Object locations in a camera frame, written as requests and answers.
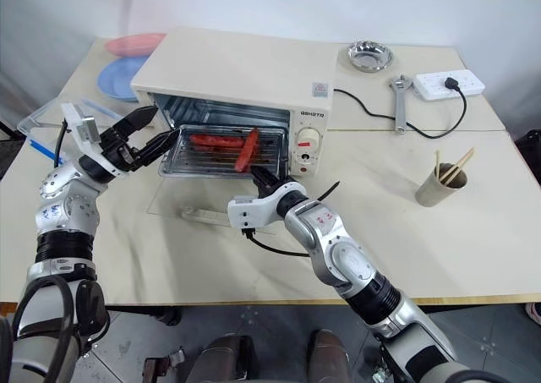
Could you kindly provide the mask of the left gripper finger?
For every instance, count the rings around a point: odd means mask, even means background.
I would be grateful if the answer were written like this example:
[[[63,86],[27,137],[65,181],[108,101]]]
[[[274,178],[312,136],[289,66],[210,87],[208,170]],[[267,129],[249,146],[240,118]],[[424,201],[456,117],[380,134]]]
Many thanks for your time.
[[[156,135],[135,153],[134,165],[149,166],[178,142],[179,135],[180,129],[172,129]]]
[[[149,125],[157,111],[158,107],[154,105],[138,107],[117,121],[112,128],[117,137],[123,141],[127,141],[131,134]]]

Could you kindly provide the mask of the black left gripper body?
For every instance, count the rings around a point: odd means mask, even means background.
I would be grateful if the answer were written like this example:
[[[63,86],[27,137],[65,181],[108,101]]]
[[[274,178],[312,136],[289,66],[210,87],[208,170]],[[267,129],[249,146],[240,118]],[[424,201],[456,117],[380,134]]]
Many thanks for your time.
[[[133,126],[112,126],[100,134],[102,155],[117,169],[134,172],[140,168],[138,150],[128,144]]]

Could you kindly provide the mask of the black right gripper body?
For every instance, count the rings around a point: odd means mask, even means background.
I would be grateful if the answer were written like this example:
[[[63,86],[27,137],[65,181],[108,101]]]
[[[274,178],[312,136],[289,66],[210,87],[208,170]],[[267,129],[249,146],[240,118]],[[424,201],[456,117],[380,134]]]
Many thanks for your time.
[[[265,199],[273,195],[278,195],[281,198],[284,194],[295,190],[297,187],[296,181],[278,181],[277,183],[257,182],[258,198]]]

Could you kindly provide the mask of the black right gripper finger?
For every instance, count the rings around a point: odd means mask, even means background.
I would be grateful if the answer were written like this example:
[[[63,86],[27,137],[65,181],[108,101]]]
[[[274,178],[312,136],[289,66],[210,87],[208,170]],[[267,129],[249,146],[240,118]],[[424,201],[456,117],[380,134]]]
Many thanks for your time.
[[[258,189],[272,189],[280,181],[272,172],[266,167],[259,165],[253,165],[250,167],[250,173],[253,178],[253,182]]]

